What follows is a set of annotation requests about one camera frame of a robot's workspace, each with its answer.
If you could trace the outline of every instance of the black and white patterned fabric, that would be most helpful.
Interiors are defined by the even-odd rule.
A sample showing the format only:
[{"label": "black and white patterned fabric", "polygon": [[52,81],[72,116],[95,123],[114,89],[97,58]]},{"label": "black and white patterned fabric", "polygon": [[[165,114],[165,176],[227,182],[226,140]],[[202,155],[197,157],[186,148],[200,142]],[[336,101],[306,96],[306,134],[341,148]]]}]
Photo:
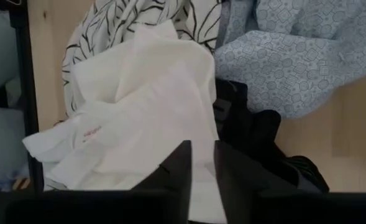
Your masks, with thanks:
[{"label": "black and white patterned fabric", "polygon": [[74,64],[129,40],[138,24],[156,26],[171,19],[179,38],[214,51],[221,0],[97,0],[75,29],[63,59],[66,113],[76,110],[70,86]]}]

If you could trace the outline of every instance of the gray fabric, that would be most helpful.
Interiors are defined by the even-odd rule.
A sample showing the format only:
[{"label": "gray fabric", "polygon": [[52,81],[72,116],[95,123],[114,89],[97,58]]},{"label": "gray fabric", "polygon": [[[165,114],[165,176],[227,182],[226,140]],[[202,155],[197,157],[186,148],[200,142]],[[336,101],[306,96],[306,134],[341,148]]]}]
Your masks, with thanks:
[{"label": "gray fabric", "polygon": [[366,0],[248,0],[221,13],[216,76],[248,85],[248,107],[306,115],[366,75]]}]

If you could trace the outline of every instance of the wooden surface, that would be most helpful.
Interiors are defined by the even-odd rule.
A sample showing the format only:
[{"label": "wooden surface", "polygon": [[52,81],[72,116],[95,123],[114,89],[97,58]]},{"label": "wooden surface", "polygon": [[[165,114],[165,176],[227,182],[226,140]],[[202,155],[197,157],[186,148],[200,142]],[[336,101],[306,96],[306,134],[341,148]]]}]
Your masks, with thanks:
[{"label": "wooden surface", "polygon": [[[61,67],[74,28],[93,0],[29,0],[40,129],[65,118]],[[285,120],[277,137],[288,155],[314,161],[332,191],[366,192],[366,78],[337,90],[301,119]]]}]

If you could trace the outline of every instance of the light blue patterned fabric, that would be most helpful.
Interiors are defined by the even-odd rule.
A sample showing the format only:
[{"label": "light blue patterned fabric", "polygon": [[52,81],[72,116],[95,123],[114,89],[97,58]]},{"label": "light blue patterned fabric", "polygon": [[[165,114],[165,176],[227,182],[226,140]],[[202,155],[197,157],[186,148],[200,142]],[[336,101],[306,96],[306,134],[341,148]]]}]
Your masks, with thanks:
[{"label": "light blue patterned fabric", "polygon": [[246,83],[253,112],[304,116],[366,76],[366,0],[231,0],[220,24],[216,76]]}]

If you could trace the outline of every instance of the leaf pattern fabric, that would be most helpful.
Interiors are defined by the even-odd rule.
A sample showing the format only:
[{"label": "leaf pattern fabric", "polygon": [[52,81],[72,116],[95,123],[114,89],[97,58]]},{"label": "leaf pattern fabric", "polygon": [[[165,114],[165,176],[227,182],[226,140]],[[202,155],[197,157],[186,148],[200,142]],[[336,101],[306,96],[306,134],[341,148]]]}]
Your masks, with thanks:
[{"label": "leaf pattern fabric", "polygon": [[131,39],[139,24],[152,27],[169,19],[181,39],[196,41],[213,53],[220,15],[221,0],[95,1],[75,29],[63,59],[67,115],[76,110],[70,86],[70,72],[74,64]]}]

